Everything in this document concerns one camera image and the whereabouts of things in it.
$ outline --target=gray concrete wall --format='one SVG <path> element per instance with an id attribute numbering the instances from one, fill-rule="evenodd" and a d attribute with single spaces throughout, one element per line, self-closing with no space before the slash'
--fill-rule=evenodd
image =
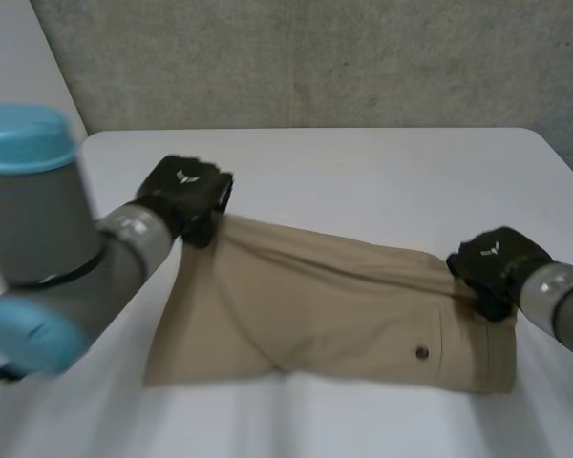
<path id="1" fill-rule="evenodd" d="M 90 133 L 521 126 L 573 168 L 573 0 L 32 0 Z"/>

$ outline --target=blue joint cap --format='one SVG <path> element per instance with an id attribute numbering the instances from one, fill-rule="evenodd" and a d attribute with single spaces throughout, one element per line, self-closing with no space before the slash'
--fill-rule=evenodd
<path id="1" fill-rule="evenodd" d="M 92 341 L 68 318 L 20 297 L 0 297 L 0 352 L 17 373 L 60 374 Z"/>
<path id="2" fill-rule="evenodd" d="M 48 172 L 74 161 L 66 118 L 53 108 L 0 104 L 0 175 Z"/>

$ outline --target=white surface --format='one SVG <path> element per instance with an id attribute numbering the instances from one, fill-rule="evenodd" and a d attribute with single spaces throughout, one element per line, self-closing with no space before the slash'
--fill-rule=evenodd
<path id="1" fill-rule="evenodd" d="M 87 137 L 28 0 L 0 0 L 0 102 L 54 107 L 68 117 L 78 141 Z"/>
<path id="2" fill-rule="evenodd" d="M 508 224 L 573 263 L 573 174 L 528 131 L 103 133 L 82 161 L 99 213 L 169 154 L 233 171 L 231 213 L 441 257 Z M 0 458 L 573 457 L 573 355 L 522 318 L 510 395 L 306 375 L 142 390 L 177 264 L 68 374 L 0 386 Z"/>

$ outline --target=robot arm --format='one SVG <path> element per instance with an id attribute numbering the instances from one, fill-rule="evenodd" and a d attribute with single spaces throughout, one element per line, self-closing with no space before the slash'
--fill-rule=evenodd
<path id="1" fill-rule="evenodd" d="M 488 320 L 500 321 L 518 307 L 573 352 L 573 265 L 552 260 L 508 227 L 461 243 L 447 263 L 453 275 L 476 290 L 478 311 Z"/>
<path id="2" fill-rule="evenodd" d="M 213 238 L 233 177 L 167 156 L 136 199 L 93 222 L 63 118 L 0 106 L 0 378 L 59 374 L 82 357 L 170 253 Z"/>

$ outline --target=pocket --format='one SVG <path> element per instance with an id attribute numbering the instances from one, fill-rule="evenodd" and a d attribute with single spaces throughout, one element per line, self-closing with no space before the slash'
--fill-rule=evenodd
<path id="1" fill-rule="evenodd" d="M 435 385 L 441 363 L 439 310 L 419 295 L 316 303 L 325 317 L 308 336 L 300 367 L 330 376 Z"/>

